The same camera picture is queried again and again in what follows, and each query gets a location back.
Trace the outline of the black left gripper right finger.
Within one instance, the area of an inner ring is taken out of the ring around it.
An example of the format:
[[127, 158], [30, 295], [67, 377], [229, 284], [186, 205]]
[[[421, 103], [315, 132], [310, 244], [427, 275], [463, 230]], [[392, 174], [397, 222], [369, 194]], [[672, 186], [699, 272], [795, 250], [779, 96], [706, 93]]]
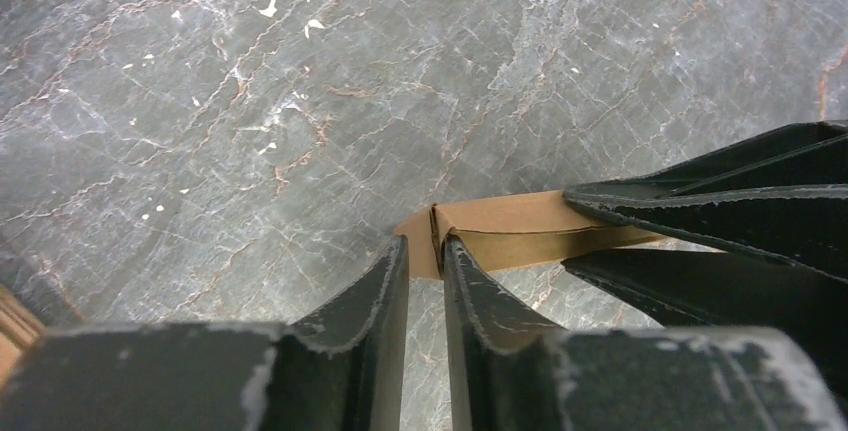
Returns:
[[813, 360], [762, 327], [569, 331], [442, 247], [457, 430], [843, 430]]

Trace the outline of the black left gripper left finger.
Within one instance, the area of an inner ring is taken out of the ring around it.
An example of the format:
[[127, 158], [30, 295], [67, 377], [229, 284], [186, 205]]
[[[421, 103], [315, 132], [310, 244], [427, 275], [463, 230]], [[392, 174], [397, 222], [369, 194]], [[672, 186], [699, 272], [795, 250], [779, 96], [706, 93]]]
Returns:
[[53, 328], [1, 391], [5, 430], [395, 430], [408, 245], [293, 323]]

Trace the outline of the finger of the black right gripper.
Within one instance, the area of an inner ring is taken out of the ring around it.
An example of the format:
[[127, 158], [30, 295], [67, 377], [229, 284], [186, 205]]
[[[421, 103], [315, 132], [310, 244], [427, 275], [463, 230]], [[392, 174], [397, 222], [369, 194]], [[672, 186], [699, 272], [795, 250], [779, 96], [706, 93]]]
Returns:
[[570, 185], [576, 210], [769, 262], [847, 276], [847, 123], [786, 125], [650, 174]]
[[608, 249], [566, 271], [663, 326], [780, 330], [847, 396], [847, 285], [815, 271], [729, 253]]

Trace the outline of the brown cardboard box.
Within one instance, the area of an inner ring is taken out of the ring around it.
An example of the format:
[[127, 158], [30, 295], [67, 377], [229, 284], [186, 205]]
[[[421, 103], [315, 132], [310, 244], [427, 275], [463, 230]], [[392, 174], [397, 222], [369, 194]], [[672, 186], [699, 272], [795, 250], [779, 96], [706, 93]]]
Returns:
[[433, 204], [398, 224], [409, 275], [438, 280], [442, 245], [460, 238], [485, 272], [563, 261], [594, 251], [662, 240], [660, 234], [591, 218], [558, 190]]

